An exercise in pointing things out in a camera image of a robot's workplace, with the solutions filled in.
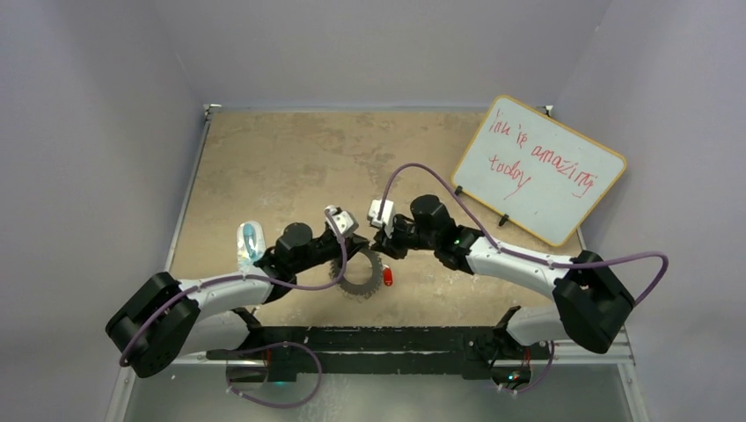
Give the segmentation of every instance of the wooden table surface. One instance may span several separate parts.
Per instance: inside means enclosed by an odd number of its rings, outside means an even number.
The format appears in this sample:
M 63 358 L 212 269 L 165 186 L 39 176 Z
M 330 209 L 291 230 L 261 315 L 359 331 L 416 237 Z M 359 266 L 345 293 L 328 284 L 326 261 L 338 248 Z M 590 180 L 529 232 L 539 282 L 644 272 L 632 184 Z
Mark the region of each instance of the wooden table surface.
M 305 222 L 317 236 L 324 207 L 337 205 L 355 215 L 357 233 L 372 239 L 365 215 L 380 198 L 391 172 L 419 162 L 450 179 L 481 122 L 482 113 L 217 113 L 212 121 L 172 273 L 202 278 L 238 269 L 236 229 L 254 220 L 264 228 L 267 246 L 292 222 Z M 393 185 L 390 199 L 408 215 L 416 197 L 436 194 L 457 223 L 474 224 L 425 171 L 407 169 Z M 498 228 L 499 216 L 464 198 L 474 214 L 503 242 L 548 253 L 575 255 L 577 236 L 553 248 L 511 223 Z M 443 267 L 432 252 L 411 251 L 404 260 L 385 256 L 394 284 L 368 299 L 338 287 L 319 292 L 295 290 L 261 306 L 264 325 L 493 325 L 515 304 L 547 304 L 543 296 L 503 280 L 471 276 Z M 330 280 L 329 265 L 298 275 L 304 285 Z M 349 279 L 368 270 L 355 257 Z

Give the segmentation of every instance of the gear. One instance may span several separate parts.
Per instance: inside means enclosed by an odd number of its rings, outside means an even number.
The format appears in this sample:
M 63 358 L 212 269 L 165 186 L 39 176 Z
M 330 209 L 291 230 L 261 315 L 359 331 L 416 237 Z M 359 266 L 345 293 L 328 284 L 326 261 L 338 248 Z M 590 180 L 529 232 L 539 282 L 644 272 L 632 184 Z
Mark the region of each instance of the gear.
M 362 296 L 368 299 L 381 287 L 381 284 L 384 280 L 384 265 L 381 263 L 381 259 L 378 257 L 378 254 L 373 252 L 371 249 L 360 249 L 357 253 L 365 255 L 365 258 L 370 261 L 372 270 L 370 278 L 368 278 L 368 281 L 362 284 L 354 284 L 346 279 L 343 275 L 338 284 L 340 288 L 345 292 L 351 295 Z M 332 277 L 332 280 L 340 275 L 340 265 L 340 261 L 336 259 L 332 261 L 332 269 L 329 272 L 329 276 Z

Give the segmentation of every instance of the red marker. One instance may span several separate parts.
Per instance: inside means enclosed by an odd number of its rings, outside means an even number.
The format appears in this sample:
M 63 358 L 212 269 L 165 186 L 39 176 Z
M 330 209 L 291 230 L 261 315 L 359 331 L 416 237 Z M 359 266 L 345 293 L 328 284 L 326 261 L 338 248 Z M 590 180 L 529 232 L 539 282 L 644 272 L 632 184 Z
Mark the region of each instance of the red marker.
M 387 287 L 394 284 L 394 276 L 393 273 L 391 273 L 391 268 L 389 268 L 389 266 L 384 266 L 384 284 Z

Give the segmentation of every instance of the whiteboard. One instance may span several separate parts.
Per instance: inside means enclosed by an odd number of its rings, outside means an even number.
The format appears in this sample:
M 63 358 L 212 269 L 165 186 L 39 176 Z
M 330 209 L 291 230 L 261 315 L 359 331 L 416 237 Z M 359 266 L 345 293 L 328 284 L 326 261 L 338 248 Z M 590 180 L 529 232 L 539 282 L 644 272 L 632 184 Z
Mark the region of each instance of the whiteboard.
M 500 96 L 451 182 L 534 236 L 559 246 L 625 168 L 619 153 Z

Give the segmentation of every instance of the yellow whiteboard frame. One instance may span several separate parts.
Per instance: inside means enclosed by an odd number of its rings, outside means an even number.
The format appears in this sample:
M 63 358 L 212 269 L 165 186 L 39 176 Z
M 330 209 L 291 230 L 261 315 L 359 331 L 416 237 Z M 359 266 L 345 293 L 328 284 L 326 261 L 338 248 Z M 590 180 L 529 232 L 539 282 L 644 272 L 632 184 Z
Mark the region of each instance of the yellow whiteboard frame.
M 494 99 L 494 101 L 492 102 L 492 105 L 490 106 L 489 110 L 487 110 L 487 112 L 485 113 L 485 117 L 482 118 L 482 122 L 479 124 L 479 128 L 477 129 L 476 132 L 474 132 L 474 136 L 472 137 L 472 140 L 469 142 L 469 146 L 466 147 L 466 151 L 464 151 L 464 154 L 461 156 L 461 159 L 458 160 L 458 165 L 456 166 L 456 169 L 450 174 L 450 183 L 453 186 L 457 185 L 456 182 L 453 180 L 454 177 L 456 176 L 456 172 L 461 167 L 461 164 L 464 163 L 464 159 L 466 158 L 466 154 L 468 154 L 469 150 L 472 149 L 472 145 L 474 144 L 474 141 L 477 140 L 477 135 L 479 135 L 479 132 L 482 131 L 482 128 L 485 126 L 485 123 L 487 122 L 487 118 L 492 114 L 492 110 L 494 109 L 494 105 L 501 98 L 506 98 L 506 99 L 508 99 L 510 101 L 513 101 L 514 103 L 516 103 L 519 106 L 525 108 L 526 110 L 528 110 L 528 111 L 530 111 L 532 113 L 535 113 L 537 116 L 540 116 L 540 117 L 542 117 L 544 119 L 549 120 L 551 123 L 554 123 L 555 125 L 557 125 L 559 127 L 562 127 L 563 129 L 565 129 L 566 131 L 568 131 L 568 132 L 570 132 L 572 134 L 580 136 L 582 139 L 584 139 L 584 140 L 586 140 L 586 141 L 588 141 L 588 142 L 596 145 L 598 148 L 604 149 L 607 152 L 611 153 L 613 156 L 618 157 L 619 159 L 622 160 L 622 163 L 624 164 L 624 166 L 622 167 L 622 170 L 619 172 L 619 174 L 617 174 L 617 176 L 611 181 L 611 183 L 606 188 L 606 190 L 604 190 L 603 193 L 601 193 L 601 196 L 599 196 L 598 199 L 596 200 L 596 202 L 593 203 L 593 205 L 589 208 L 588 212 L 585 213 L 585 215 L 580 219 L 580 221 L 574 227 L 574 229 L 570 230 L 570 233 L 567 234 L 567 237 L 565 237 L 565 240 L 563 240 L 562 242 L 560 242 L 558 244 L 553 244 L 552 242 L 544 239 L 543 237 L 541 237 L 537 233 L 534 233 L 533 231 L 531 231 L 531 230 L 527 229 L 526 227 L 524 227 L 520 222 L 516 222 L 513 219 L 509 220 L 510 222 L 514 223 L 516 226 L 520 227 L 521 229 L 524 229 L 524 230 L 528 231 L 533 236 L 538 237 L 539 239 L 541 239 L 542 241 L 544 241 L 546 244 L 549 244 L 550 246 L 562 246 L 563 244 L 567 243 L 567 240 L 569 240 L 570 237 L 574 233 L 577 233 L 578 228 L 585 221 L 585 219 L 588 218 L 588 216 L 590 215 L 590 212 L 593 211 L 594 208 L 596 208 L 596 205 L 598 205 L 598 202 L 601 201 L 601 199 L 604 196 L 606 196 L 606 193 L 609 192 L 609 189 L 611 189 L 611 187 L 614 186 L 617 183 L 617 180 L 619 180 L 619 178 L 622 176 L 622 174 L 624 174 L 625 170 L 627 169 L 627 160 L 626 160 L 626 158 L 624 158 L 624 156 L 622 156 L 621 154 L 619 154 L 617 151 L 614 151 L 612 149 L 607 148 L 606 146 L 604 146 L 604 145 L 602 145 L 602 144 L 600 144 L 600 143 L 598 143 L 598 142 L 596 142 L 596 141 L 588 138 L 586 135 L 581 134 L 580 132 L 576 131 L 575 129 L 572 129 L 571 127 L 567 127 L 567 126 L 563 125 L 562 123 L 556 121 L 555 119 L 551 119 L 549 116 L 546 116 L 545 114 L 539 113 L 538 111 L 536 111 L 535 108 L 530 107 L 528 105 L 525 105 L 521 101 L 518 101 L 517 99 L 515 99 L 513 97 L 510 97 L 509 95 L 500 95 L 499 97 L 497 97 L 497 98 Z M 466 193 L 471 198 L 473 198 L 474 200 L 476 200 L 478 203 L 480 203 L 480 204 L 484 205 L 485 207 L 493 210 L 495 213 L 497 213 L 499 215 L 505 215 L 505 213 L 503 213 L 502 211 L 500 211 L 499 209 L 497 209 L 495 207 L 490 206 L 489 204 L 487 204 L 486 202 L 484 202 L 481 198 L 477 197 L 473 193 L 470 193 L 469 191 L 467 191 L 463 187 L 462 187 L 462 191 L 461 192 Z

